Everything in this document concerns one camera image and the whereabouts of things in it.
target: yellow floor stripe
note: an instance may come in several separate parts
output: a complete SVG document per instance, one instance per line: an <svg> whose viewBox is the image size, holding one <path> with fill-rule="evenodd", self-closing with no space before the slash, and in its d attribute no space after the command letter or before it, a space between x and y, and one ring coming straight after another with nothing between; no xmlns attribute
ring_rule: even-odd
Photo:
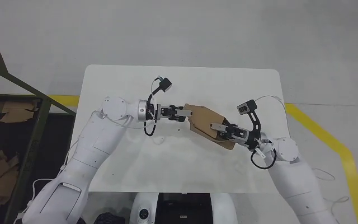
<svg viewBox="0 0 358 224"><path fill-rule="evenodd" d="M64 106L78 106L79 96L48 95Z"/></svg>
<svg viewBox="0 0 358 224"><path fill-rule="evenodd" d="M286 110L289 115L310 130L317 138L333 149L341 157L343 169L346 174L347 184L351 194L352 204L356 219L358 219L358 174L352 152L333 135L329 134L309 116L305 115L294 104L286 104Z"/></svg>

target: black cable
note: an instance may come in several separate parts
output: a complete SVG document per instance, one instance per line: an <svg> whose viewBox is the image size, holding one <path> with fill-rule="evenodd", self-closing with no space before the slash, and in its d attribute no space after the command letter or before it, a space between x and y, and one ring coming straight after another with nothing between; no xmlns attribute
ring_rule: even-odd
<svg viewBox="0 0 358 224"><path fill-rule="evenodd" d="M159 90L161 90L160 89L160 87L158 87L158 88L156 88L153 92L152 92L152 94L149 94L149 96L148 96L148 99L147 99L147 106L150 104L150 101L152 100L152 95L154 96L157 92L159 92ZM156 130L156 123L157 123L157 118L153 118L154 119L154 126L153 126L153 130L152 130L152 132L150 133L150 134L148 134L148 132L147 132L147 128L146 128L146 126L147 126L147 122L144 122L144 133L147 135L147 136L153 136L153 134L154 134L154 131Z"/></svg>
<svg viewBox="0 0 358 224"><path fill-rule="evenodd" d="M268 166L268 167L261 167L261 166L257 165L257 164L253 161L253 155L255 155L255 153L256 153L256 151L255 151L255 150L252 152L251 157L250 157L250 160L251 160L252 164L254 164L254 165L255 165L255 167L257 167L257 168L259 168L259 169L261 169L261 170L267 170L267 169L269 169L269 168L273 167L273 165L274 165L274 164L275 164L275 162L276 162L276 159L277 159L277 153L276 153L276 150L274 149L274 150L273 150L273 152L274 152L274 160L273 160L273 162L271 163L271 165L270 165L270 166Z"/></svg>

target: cardboard box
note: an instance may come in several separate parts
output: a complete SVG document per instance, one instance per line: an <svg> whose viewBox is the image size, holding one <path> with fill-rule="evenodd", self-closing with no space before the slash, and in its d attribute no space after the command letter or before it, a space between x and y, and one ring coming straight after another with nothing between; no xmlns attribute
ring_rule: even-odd
<svg viewBox="0 0 358 224"><path fill-rule="evenodd" d="M18 123L25 122L34 116L36 109L36 102L16 102L6 101L3 103L1 113L4 116L0 122L4 123Z"/></svg>
<svg viewBox="0 0 358 224"><path fill-rule="evenodd" d="M204 106L185 104L184 109L192 111L192 116L188 118L191 131L228 150L232 150L234 148L234 142L221 139L218 132L210 128L211 123L222 124L227 122L225 117Z"/></svg>
<svg viewBox="0 0 358 224"><path fill-rule="evenodd" d="M3 151L0 151L0 205L5 204L11 197L18 176L18 157L9 161L4 159Z"/></svg>

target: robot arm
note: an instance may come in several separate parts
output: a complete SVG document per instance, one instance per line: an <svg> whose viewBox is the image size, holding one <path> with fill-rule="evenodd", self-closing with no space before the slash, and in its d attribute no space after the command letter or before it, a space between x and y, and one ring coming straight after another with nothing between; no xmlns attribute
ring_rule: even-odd
<svg viewBox="0 0 358 224"><path fill-rule="evenodd" d="M248 114L253 130L234 124L211 124L222 139L228 139L252 151L251 161L260 169L268 169L276 189L295 212L301 224L336 224L328 211L316 176L298 151L291 138L271 139L261 132L260 121L255 113L253 100L237 107L239 113ZM252 157L258 153L267 167L259 167Z"/></svg>
<svg viewBox="0 0 358 224"><path fill-rule="evenodd" d="M170 86L171 83L162 86L162 90L165 92ZM183 122L191 115L191 111L183 110L183 107L157 104L156 108L146 100L128 104L120 97L105 98L79 135L74 155L64 170L30 202L22 222L76 223L87 203L88 188L94 175L116 149L133 120L146 122L155 116Z"/></svg>

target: white table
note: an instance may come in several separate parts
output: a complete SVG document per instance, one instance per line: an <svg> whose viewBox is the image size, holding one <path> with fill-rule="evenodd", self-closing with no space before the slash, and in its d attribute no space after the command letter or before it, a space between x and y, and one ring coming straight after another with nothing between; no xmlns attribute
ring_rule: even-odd
<svg viewBox="0 0 358 224"><path fill-rule="evenodd" d="M158 75L169 78L172 88L159 92L157 103L206 106L247 129L252 129L251 121L248 115L239 115L237 105L263 95L283 99L279 74L271 69L91 65L84 74L72 143L106 96L120 96L128 102L147 99L150 84ZM267 97L257 101L257 106L262 131L275 138L289 135L285 111L278 101ZM248 149L239 145L232 151L221 148L190 131L188 121L162 119L154 137L165 140L157 145L142 129L128 129L89 190L277 193L268 172L251 164Z"/></svg>

